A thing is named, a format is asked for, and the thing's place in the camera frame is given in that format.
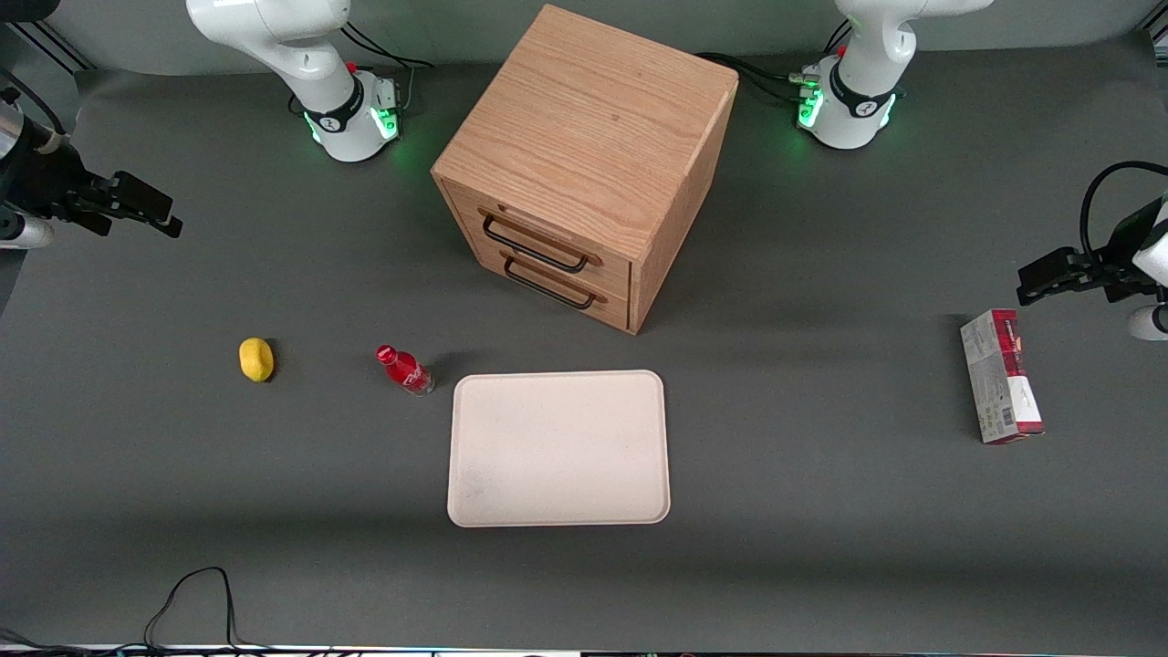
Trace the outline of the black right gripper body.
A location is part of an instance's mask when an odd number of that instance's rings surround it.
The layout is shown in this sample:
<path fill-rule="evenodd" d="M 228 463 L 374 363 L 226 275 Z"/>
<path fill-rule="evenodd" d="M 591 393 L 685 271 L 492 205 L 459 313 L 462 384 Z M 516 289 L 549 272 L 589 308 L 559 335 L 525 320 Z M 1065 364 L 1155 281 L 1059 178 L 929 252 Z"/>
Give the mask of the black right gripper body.
<path fill-rule="evenodd" d="M 103 229 L 103 216 L 74 202 L 99 179 L 71 146 L 43 154 L 33 146 L 13 150 L 4 160 L 4 205 L 26 215 Z"/>

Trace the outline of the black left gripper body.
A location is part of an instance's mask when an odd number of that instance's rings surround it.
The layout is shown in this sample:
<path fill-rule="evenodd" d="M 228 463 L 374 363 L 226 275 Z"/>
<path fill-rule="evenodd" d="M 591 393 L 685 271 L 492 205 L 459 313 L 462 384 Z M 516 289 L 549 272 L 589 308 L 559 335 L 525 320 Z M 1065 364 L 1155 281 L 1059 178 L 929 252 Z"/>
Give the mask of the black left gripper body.
<path fill-rule="evenodd" d="M 1115 304 L 1138 296 L 1156 297 L 1160 293 L 1160 284 L 1150 275 L 1143 274 L 1133 263 L 1133 258 L 1150 235 L 1161 208 L 1161 203 L 1148 203 L 1131 213 L 1115 224 L 1106 245 L 1096 251 L 1106 274 L 1104 295 L 1108 303 Z"/>

